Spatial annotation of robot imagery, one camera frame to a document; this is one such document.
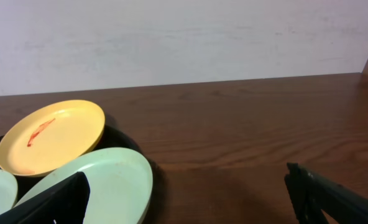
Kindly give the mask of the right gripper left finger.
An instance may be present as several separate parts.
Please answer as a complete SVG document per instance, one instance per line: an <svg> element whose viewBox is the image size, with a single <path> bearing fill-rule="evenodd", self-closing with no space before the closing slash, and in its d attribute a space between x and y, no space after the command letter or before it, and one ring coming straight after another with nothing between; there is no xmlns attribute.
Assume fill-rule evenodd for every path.
<svg viewBox="0 0 368 224"><path fill-rule="evenodd" d="M90 197L83 172L76 172L0 215L0 224L82 224Z"/></svg>

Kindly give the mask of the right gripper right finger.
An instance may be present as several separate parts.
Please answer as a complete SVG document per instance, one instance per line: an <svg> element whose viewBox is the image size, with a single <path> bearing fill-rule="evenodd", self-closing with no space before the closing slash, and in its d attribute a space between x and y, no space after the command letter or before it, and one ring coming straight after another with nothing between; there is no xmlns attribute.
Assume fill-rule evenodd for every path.
<svg viewBox="0 0 368 224"><path fill-rule="evenodd" d="M328 223L325 214L338 223L368 223L368 199L297 163L287 167L284 181L299 223Z"/></svg>

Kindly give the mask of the yellow plate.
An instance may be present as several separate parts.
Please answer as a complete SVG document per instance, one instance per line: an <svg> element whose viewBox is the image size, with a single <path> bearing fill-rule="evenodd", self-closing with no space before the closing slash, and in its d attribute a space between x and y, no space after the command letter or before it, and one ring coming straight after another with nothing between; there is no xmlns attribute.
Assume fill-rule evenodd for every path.
<svg viewBox="0 0 368 224"><path fill-rule="evenodd" d="M40 177L92 151L106 117L96 103L67 100L45 106L16 123L1 139L0 168Z"/></svg>

